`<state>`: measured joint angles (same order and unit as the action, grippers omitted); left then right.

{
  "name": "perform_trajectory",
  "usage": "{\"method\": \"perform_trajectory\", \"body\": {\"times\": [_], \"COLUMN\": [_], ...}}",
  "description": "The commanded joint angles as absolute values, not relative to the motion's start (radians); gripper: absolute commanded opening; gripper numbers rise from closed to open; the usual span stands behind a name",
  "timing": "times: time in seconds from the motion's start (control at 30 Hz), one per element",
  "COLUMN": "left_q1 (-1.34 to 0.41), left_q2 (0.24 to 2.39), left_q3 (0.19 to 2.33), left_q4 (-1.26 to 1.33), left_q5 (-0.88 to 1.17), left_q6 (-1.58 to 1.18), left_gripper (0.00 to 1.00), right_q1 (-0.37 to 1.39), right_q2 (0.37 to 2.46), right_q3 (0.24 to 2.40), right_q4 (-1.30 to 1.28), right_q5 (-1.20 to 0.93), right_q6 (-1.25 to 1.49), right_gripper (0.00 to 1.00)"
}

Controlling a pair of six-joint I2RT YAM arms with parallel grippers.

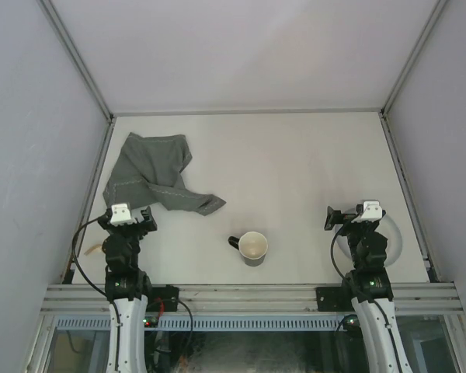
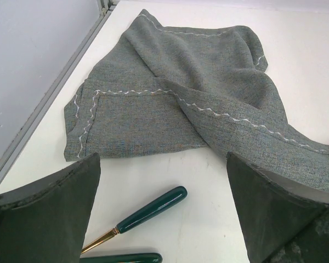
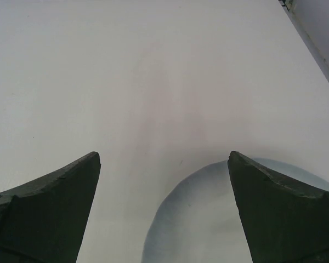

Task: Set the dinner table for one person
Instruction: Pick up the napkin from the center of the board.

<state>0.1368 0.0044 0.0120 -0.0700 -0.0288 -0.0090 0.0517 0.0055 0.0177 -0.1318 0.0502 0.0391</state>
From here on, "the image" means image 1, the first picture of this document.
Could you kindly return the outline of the grey cloth napkin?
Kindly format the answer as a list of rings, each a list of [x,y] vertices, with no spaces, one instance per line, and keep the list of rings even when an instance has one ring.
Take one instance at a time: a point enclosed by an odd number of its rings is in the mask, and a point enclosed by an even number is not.
[[[187,189],[182,172],[192,159],[183,134],[144,138],[129,133],[103,191],[106,205],[161,204],[168,211],[213,214],[226,202],[214,194]]]

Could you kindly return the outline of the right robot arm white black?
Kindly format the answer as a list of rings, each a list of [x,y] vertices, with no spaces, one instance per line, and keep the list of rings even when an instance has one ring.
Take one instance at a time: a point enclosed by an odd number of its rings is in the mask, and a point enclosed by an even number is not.
[[[388,239],[377,232],[386,211],[377,200],[365,200],[351,212],[327,208],[324,230],[335,230],[330,260],[342,279],[341,299],[360,323],[371,372],[411,372],[398,330],[394,295],[385,268]],[[338,237],[345,237],[353,269],[344,274],[335,260]]]

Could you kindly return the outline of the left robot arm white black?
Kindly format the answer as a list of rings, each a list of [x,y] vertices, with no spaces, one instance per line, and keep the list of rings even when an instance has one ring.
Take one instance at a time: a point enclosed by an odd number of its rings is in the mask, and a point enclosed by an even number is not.
[[[114,204],[106,212],[87,221],[76,231],[72,249],[82,229],[96,222],[109,233],[103,241],[105,255],[104,288],[97,287],[81,268],[75,253],[72,258],[85,281],[108,302],[110,341],[107,372],[146,372],[144,361],[144,316],[155,300],[148,275],[139,268],[140,241],[157,230],[151,208],[131,209]]]

